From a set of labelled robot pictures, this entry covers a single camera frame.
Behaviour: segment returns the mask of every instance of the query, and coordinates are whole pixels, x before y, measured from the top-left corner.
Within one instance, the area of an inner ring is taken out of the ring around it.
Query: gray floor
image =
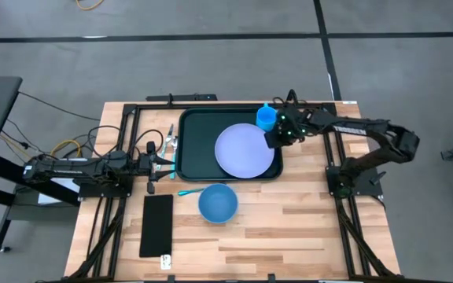
[[[444,0],[322,2],[329,32],[453,31],[453,2]],[[0,37],[317,30],[312,1],[303,0],[105,0],[91,12],[72,0],[0,0]],[[331,47],[344,100],[422,140],[414,162],[383,168],[403,274],[453,281],[453,162],[439,154],[453,146],[453,39],[334,39]],[[301,98],[331,98],[318,39],[0,43],[0,75],[21,76],[22,91],[88,116],[100,116],[104,101],[170,92],[238,100],[294,88]],[[25,97],[10,119],[43,149],[95,126]],[[20,162],[4,144],[0,155]],[[12,223],[5,244],[13,251],[0,255],[0,282],[59,278],[74,225],[74,219]]]

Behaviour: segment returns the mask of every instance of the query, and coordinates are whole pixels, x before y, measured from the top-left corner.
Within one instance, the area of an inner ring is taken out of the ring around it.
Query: blue spoon
[[[202,188],[202,189],[185,189],[185,190],[182,190],[182,191],[179,191],[178,192],[178,196],[182,197],[182,196],[185,196],[189,193],[197,193],[197,192],[201,192],[203,191],[205,188]]]

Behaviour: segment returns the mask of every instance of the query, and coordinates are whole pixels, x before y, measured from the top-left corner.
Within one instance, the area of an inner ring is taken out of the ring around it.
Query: yellow cable
[[[13,141],[10,141],[9,138],[3,136],[3,135],[0,135],[0,138],[2,140],[4,140],[5,142],[8,142],[10,145],[13,145],[13,147],[20,151],[21,153],[23,153],[28,159],[31,159],[32,157],[30,155],[28,155],[28,153],[26,153],[23,149],[20,148],[20,146],[18,146],[17,144],[15,144]]]
[[[81,152],[82,152],[82,146],[79,145],[79,143],[75,140],[65,140],[65,141],[62,141],[60,142],[59,144],[55,145],[55,147],[52,149],[52,151],[50,152],[50,155],[51,156],[55,156],[55,151],[63,144],[70,144],[70,143],[74,143],[76,145],[76,157],[79,157],[81,155]]]
[[[97,6],[99,6],[101,3],[103,3],[103,1],[104,1],[104,0],[99,0],[99,2],[93,4],[93,5],[90,6],[90,7],[82,7],[82,6],[79,4],[79,0],[76,0],[76,5],[77,5],[80,9],[82,9],[83,11],[90,11],[90,10],[92,10],[92,9],[97,8]]]

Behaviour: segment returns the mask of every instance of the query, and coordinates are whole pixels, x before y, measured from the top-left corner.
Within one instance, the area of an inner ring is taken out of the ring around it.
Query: wooden table
[[[106,103],[101,125],[118,127],[123,104]],[[337,102],[336,105],[338,115],[359,117],[356,103]],[[152,128],[167,133],[171,123],[177,133],[182,111],[142,111],[138,134]],[[130,132],[128,128],[125,141],[128,141]],[[107,152],[116,144],[117,135],[116,130],[100,129],[96,150]],[[336,143],[333,135],[330,136],[336,152]],[[363,137],[344,134],[343,139],[348,156],[362,156],[369,151]],[[145,150],[149,140],[158,143],[160,138],[157,134],[146,135],[138,143],[141,151]],[[168,160],[172,152],[172,148],[167,150]],[[164,280],[168,274],[174,274],[176,280],[265,280],[269,273],[275,273],[277,279],[347,278],[335,203],[328,194],[324,173],[327,160],[323,138],[307,138],[301,144],[284,147],[282,152],[284,171],[279,178],[271,182],[230,184],[235,188],[240,204],[237,215],[227,224],[212,225],[202,219],[197,208],[198,193],[174,198],[171,270],[160,270],[160,258],[138,256],[147,177],[136,178],[123,219],[116,280]],[[175,180],[165,177],[155,183],[157,194],[177,193],[181,189],[201,186],[204,184],[184,182],[177,175]],[[356,197],[356,201],[366,242],[392,272],[399,273],[383,207],[372,197]],[[97,203],[98,199],[93,198],[81,204],[65,275],[74,272],[87,255]],[[94,243],[98,239],[102,212],[103,209],[98,216]],[[351,243],[355,270],[360,274],[357,247],[352,239]],[[111,243],[106,245],[101,275],[107,274],[111,247]]]

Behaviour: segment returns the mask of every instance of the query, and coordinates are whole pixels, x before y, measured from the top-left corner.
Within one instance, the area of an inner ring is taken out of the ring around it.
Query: black tray
[[[223,130],[237,123],[256,123],[257,108],[190,108],[179,118],[176,173],[186,181],[233,181],[216,161],[214,147]],[[275,150],[272,165],[260,176],[268,180],[282,173],[282,152]]]

